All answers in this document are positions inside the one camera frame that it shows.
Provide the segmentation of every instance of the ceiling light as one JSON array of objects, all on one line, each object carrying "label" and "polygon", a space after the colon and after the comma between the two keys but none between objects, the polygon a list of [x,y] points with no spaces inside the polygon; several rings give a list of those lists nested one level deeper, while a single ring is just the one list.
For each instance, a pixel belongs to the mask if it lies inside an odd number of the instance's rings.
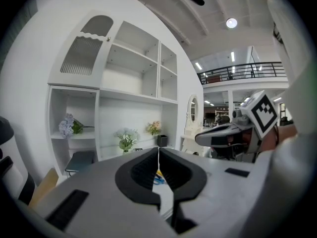
[{"label": "ceiling light", "polygon": [[234,59],[234,52],[231,52],[231,59],[232,59],[232,61],[235,61],[235,59]]},{"label": "ceiling light", "polygon": [[199,63],[195,63],[195,65],[198,67],[198,69],[202,70],[203,68],[200,66]]},{"label": "ceiling light", "polygon": [[226,22],[227,27],[229,28],[235,28],[237,26],[238,22],[234,18],[229,18]]}]

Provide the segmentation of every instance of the black container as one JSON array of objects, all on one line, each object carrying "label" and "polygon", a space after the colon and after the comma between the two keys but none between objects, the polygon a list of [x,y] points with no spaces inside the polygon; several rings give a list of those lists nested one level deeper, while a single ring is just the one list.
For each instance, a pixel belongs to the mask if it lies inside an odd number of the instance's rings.
[{"label": "black container", "polygon": [[158,135],[158,146],[159,147],[167,146],[167,139],[168,137],[165,135]]}]

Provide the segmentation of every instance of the arched cabinet door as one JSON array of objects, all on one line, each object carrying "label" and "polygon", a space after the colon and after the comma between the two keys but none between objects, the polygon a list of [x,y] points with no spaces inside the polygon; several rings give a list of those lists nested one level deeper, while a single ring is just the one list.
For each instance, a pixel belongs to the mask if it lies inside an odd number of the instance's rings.
[{"label": "arched cabinet door", "polygon": [[111,45],[122,24],[109,13],[90,11],[70,32],[48,84],[99,89]]}]

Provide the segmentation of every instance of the black railing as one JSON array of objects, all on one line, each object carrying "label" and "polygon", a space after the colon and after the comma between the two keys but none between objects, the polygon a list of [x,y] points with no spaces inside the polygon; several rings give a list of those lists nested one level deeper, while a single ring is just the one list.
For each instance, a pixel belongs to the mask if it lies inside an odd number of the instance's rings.
[{"label": "black railing", "polygon": [[258,77],[286,77],[281,62],[254,62],[232,65],[197,73],[202,85],[227,80],[258,78]]}]

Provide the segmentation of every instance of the yellow object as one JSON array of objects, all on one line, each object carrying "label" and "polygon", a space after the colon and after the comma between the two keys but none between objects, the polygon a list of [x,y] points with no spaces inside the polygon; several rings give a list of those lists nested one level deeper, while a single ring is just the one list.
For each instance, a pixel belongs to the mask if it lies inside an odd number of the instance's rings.
[{"label": "yellow object", "polygon": [[33,193],[32,199],[29,203],[29,207],[35,208],[37,203],[47,195],[52,189],[56,187],[56,183],[58,180],[58,174],[55,169],[50,169],[46,174],[40,185],[36,188]]},{"label": "yellow object", "polygon": [[163,176],[160,170],[157,170],[157,174],[161,177]]}]

